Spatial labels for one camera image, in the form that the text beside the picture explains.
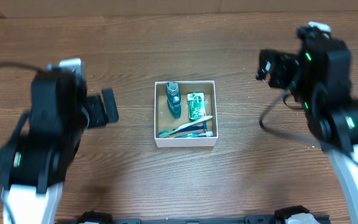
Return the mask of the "white green toothbrush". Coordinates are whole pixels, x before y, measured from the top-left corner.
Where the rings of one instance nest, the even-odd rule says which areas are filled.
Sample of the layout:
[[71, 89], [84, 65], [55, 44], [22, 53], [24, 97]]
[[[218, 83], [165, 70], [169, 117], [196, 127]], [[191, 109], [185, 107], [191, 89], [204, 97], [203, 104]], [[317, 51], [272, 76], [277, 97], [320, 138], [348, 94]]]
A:
[[180, 130], [182, 130], [182, 129], [185, 129], [185, 128], [187, 128], [187, 127], [193, 126], [193, 125], [198, 124], [198, 123], [203, 123], [204, 121], [208, 121], [208, 120], [210, 120], [210, 119], [212, 119], [212, 118], [213, 118], [212, 115], [204, 116], [204, 117], [202, 117], [202, 118], [200, 118], [200, 119], [197, 119], [196, 121], [192, 121], [192, 122], [190, 122], [190, 123], [183, 124], [183, 125], [177, 127], [176, 129], [174, 129], [173, 131], [162, 131], [162, 132], [158, 135], [158, 137], [159, 137], [159, 138], [167, 138], [167, 137], [171, 136], [172, 134], [177, 133], [178, 131], [180, 131]]

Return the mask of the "blue mouthwash bottle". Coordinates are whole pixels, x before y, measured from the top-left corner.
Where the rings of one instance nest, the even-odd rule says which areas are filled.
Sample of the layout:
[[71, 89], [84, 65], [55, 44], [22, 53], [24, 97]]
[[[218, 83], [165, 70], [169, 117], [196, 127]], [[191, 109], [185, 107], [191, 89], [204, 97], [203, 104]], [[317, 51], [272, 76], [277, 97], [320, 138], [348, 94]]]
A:
[[178, 119], [181, 117], [181, 94], [177, 82], [168, 82], [165, 85], [167, 105], [171, 115]]

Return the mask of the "green soap packet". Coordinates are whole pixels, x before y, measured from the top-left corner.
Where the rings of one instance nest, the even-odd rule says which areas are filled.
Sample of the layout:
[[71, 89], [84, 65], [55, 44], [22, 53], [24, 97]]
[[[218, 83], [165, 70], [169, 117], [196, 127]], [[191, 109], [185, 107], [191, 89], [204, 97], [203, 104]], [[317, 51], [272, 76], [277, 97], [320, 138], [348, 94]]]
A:
[[204, 103], [204, 93], [194, 92], [187, 94], [189, 119], [197, 120], [206, 116], [206, 108]]

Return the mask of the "red white toothpaste tube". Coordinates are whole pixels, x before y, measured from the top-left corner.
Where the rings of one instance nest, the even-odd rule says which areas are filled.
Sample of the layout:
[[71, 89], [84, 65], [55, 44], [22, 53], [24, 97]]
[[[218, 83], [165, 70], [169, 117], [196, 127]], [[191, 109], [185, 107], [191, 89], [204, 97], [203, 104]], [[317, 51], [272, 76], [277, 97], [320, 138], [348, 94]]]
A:
[[176, 136], [176, 138], [208, 138], [212, 137], [214, 134], [212, 131], [207, 132], [200, 132], [200, 133], [191, 133], [191, 134], [184, 134], [181, 136]]

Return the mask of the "blue disposable razor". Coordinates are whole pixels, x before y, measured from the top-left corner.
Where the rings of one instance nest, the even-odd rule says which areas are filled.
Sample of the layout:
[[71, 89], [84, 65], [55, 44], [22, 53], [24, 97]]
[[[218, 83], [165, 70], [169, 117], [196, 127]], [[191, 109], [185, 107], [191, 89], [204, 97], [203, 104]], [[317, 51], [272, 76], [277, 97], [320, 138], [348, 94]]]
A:
[[208, 130], [207, 122], [204, 121], [204, 122], [203, 122], [203, 125], [199, 125], [199, 126], [197, 126], [197, 125], [189, 126], [189, 127], [187, 127], [187, 128], [184, 128], [184, 129], [179, 130], [178, 132], [179, 132], [179, 133], [183, 133], [183, 132], [197, 131], [197, 130], [207, 131], [207, 130]]

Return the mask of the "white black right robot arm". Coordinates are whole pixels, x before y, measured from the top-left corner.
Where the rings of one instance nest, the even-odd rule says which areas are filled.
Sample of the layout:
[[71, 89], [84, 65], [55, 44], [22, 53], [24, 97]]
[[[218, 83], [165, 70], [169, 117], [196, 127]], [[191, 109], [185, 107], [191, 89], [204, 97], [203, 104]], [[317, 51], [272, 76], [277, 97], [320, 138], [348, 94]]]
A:
[[260, 51], [256, 78], [282, 90], [277, 101], [294, 97], [312, 137], [272, 128], [267, 132], [319, 144], [337, 175], [351, 222], [358, 223], [358, 99], [351, 95], [352, 54], [326, 24], [310, 22], [296, 34], [301, 45], [295, 54]]

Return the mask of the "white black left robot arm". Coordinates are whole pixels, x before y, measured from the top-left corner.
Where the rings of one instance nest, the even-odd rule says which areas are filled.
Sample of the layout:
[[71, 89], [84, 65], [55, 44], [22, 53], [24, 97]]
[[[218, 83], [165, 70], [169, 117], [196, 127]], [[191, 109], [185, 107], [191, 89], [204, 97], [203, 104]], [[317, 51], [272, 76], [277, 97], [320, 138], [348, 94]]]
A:
[[83, 133], [119, 119], [112, 89], [88, 96], [67, 69], [39, 70], [30, 93], [30, 111], [0, 149], [4, 223], [53, 223]]

